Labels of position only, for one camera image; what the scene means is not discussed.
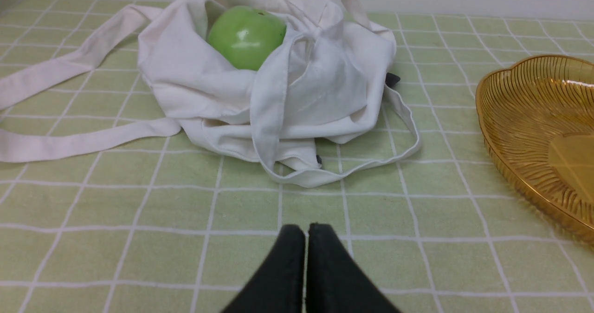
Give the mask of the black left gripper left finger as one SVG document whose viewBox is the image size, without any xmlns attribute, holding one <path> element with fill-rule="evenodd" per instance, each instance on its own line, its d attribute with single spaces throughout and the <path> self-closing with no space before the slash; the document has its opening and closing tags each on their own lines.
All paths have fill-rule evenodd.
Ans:
<svg viewBox="0 0 594 313">
<path fill-rule="evenodd" d="M 300 313 L 303 309 L 305 235 L 285 224 L 265 260 L 223 313 Z"/>
</svg>

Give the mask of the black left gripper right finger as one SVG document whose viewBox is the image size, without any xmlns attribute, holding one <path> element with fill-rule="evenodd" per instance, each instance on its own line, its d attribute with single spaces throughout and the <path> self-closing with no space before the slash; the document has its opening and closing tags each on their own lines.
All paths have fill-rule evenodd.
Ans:
<svg viewBox="0 0 594 313">
<path fill-rule="evenodd" d="M 331 225 L 309 228 L 308 313 L 399 313 L 351 258 Z"/>
</svg>

